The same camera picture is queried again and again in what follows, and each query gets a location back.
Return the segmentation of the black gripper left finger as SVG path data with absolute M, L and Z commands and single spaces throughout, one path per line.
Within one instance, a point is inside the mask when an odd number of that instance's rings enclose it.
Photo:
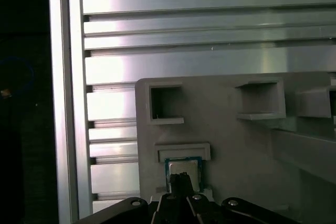
M 178 223 L 181 211 L 184 173 L 170 176 L 171 193 L 148 203 L 139 197 L 124 199 L 79 223 Z

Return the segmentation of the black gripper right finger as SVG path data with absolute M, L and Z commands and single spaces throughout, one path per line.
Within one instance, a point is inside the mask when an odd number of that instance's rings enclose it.
M 274 211 L 250 203 L 246 200 L 229 197 L 216 204 L 193 190 L 191 179 L 186 172 L 180 174 L 181 195 L 188 202 L 197 223 L 297 223 Z

